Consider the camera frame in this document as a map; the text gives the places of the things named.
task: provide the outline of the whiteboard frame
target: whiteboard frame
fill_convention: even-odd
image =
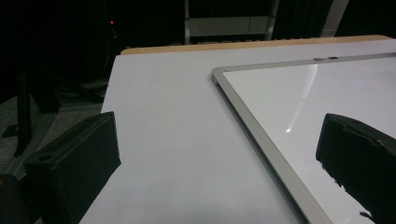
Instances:
[[[299,206],[309,223],[332,223],[325,211],[320,207],[317,200],[309,192],[304,182],[292,169],[288,161],[284,158],[282,153],[278,150],[272,139],[269,137],[264,128],[255,119],[253,114],[249,111],[240,96],[236,93],[233,86],[224,76],[225,72],[296,66],[305,64],[320,64],[320,63],[340,63],[357,60],[369,60],[378,58],[396,57],[396,53],[383,53],[383,54],[366,54],[359,56],[346,56],[346,57],[328,57],[328,58],[315,58],[312,60],[280,62],[280,63],[260,63],[238,66],[217,67],[212,70],[212,81],[223,92],[225,97],[231,102],[233,109],[239,115],[239,118],[245,123],[247,130],[252,138],[257,142],[262,153],[268,159],[274,168],[279,179],[283,182],[286,189],[289,191],[292,199]]]

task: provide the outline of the white table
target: white table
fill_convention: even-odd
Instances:
[[[351,40],[359,41],[169,47],[178,52],[150,54],[144,52],[167,50],[136,49],[139,54],[118,56],[102,112],[115,112],[122,165],[81,223],[297,223],[212,83],[211,70],[396,50],[396,42],[383,36],[325,42]],[[296,42],[302,45],[285,46]]]

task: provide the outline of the gray carpet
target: gray carpet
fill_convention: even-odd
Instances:
[[[76,110],[72,111],[62,111],[56,115],[55,120],[51,123],[49,130],[44,135],[41,143],[38,145],[37,150],[44,147],[46,144],[54,140],[56,137],[66,132],[68,129],[73,127],[79,121],[88,118],[90,116],[99,114],[101,111],[101,106],[78,106]],[[0,135],[4,133],[9,125],[17,124],[18,114],[17,114],[17,98],[11,98],[8,101],[0,104]],[[32,129],[40,121],[42,116],[35,101],[31,100],[31,115],[32,115]],[[9,162],[11,161],[13,154],[15,153],[18,145],[18,137],[5,137],[0,138],[0,174],[2,174]]]

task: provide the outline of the white tabletop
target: white tabletop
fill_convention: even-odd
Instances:
[[[370,60],[312,61],[294,66],[243,69],[226,72],[224,76],[247,107],[244,112],[237,109],[241,111],[239,114],[248,112],[253,122],[257,122],[257,126],[248,121],[246,125],[255,132],[253,135],[257,134],[258,142],[268,134],[271,140],[267,141],[275,144],[279,157],[290,165],[291,171],[284,171],[274,161],[279,175],[289,177],[290,172],[294,172],[315,198],[317,203],[305,208],[305,196],[302,209],[309,212],[320,206],[332,223],[369,224],[374,222],[361,216],[361,212],[370,214],[362,206],[367,203],[360,204],[352,193],[334,183],[317,161],[318,140],[327,113],[360,120],[396,137],[395,71],[396,57],[392,54]],[[241,117],[247,120],[246,114]],[[257,127],[265,134],[259,134]],[[272,151],[268,149],[263,147],[271,160]],[[298,196],[303,191],[293,193]]]
[[[210,80],[214,67],[391,52],[394,40],[122,55],[102,112],[122,165],[81,223],[296,223]]]

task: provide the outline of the black object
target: black object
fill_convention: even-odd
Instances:
[[[396,38],[396,14],[390,0],[349,0],[335,36],[386,35]]]
[[[0,224],[31,224],[14,175],[0,175]]]
[[[42,113],[58,111],[54,89],[59,85],[102,103],[103,97],[78,83],[108,77],[115,55],[106,0],[1,1],[0,19],[5,30],[0,49],[10,67],[6,76],[14,72],[18,77],[20,131],[14,156],[20,156],[31,138],[30,93]]]
[[[108,1],[123,47],[166,46],[184,39],[184,0]]]
[[[378,224],[396,223],[396,139],[358,120],[327,114],[316,158],[371,213],[361,215]]]
[[[333,0],[279,0],[272,39],[320,37]]]
[[[5,55],[5,50],[0,44],[0,104],[14,97],[17,93],[14,75],[15,69],[11,64],[10,59]]]
[[[84,119],[24,162],[49,224],[79,223],[119,165],[113,112]]]
[[[18,135],[18,125],[13,124],[13,125],[8,125],[8,127],[4,131],[3,135],[1,135],[1,137],[7,138],[7,137],[12,137],[12,136],[17,136],[17,135]]]

